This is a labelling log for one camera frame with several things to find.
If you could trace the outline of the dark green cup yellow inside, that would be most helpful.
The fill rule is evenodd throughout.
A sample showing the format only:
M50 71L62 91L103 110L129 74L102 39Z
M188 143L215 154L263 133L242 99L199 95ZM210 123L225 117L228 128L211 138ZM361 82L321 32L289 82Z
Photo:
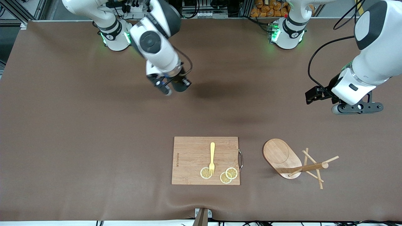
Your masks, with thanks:
M173 86L175 91L184 92L185 90L188 89L189 86L191 86L191 84L192 84L192 82L190 80L188 80L187 84L172 84L172 86Z

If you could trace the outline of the wooden mug tree rack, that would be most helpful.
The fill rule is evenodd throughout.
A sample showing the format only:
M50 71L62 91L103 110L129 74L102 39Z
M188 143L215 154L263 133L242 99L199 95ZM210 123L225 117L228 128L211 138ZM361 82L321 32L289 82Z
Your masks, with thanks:
M309 154L309 149L302 150L303 160L281 139L268 140L263 146L263 156L269 165L285 179L296 179L302 173L307 173L318 181L323 190L323 179L320 170L327 169L329 163L339 159L335 156L325 161L317 162Z

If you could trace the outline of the white power strip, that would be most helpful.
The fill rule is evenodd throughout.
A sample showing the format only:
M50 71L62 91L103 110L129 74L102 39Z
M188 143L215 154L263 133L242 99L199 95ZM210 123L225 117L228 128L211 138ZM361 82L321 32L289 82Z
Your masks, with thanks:
M142 19L150 12L148 0L122 0L122 18Z

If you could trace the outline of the yellow plastic fork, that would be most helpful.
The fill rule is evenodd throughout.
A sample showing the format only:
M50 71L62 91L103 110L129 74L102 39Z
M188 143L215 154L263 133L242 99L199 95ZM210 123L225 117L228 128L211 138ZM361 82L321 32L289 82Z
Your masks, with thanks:
M215 143L212 142L210 143L210 164L209 164L210 176L212 176L215 172L214 157L215 157Z

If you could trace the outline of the bamboo cutting board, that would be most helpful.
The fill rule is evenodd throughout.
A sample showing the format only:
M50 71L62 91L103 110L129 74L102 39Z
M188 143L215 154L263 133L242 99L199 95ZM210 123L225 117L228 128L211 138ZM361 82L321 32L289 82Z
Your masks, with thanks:
M202 179L200 170L209 167L210 143L215 143L215 172L209 179ZM173 146L172 184L186 186L239 186L240 172L237 161L238 137L175 137ZM227 168L238 171L229 184L220 181L220 174Z

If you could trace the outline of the pile of orange bread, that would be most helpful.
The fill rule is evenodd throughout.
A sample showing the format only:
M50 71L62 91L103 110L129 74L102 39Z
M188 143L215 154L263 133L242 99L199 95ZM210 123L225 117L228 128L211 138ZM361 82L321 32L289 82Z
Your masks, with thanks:
M253 0L249 17L286 17L290 10L286 0Z

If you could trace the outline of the brown table mat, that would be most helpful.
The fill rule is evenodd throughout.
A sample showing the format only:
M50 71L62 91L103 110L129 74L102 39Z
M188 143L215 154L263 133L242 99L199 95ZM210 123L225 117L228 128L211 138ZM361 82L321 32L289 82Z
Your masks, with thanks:
M246 19L183 20L170 42L192 85L164 96L132 48L102 44L91 22L30 22L0 80L0 221L168 220L196 208L227 221L402 221L402 75L373 91L384 110L334 115L305 103L307 65L322 44L353 33L313 19L280 50ZM239 186L171 183L176 136L238 137ZM281 177L271 139L320 170Z

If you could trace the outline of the aluminium frame post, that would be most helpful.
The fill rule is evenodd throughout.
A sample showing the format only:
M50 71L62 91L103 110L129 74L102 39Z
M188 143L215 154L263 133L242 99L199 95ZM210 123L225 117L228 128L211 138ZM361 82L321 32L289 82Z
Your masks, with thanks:
M0 0L0 23L39 20L52 0Z

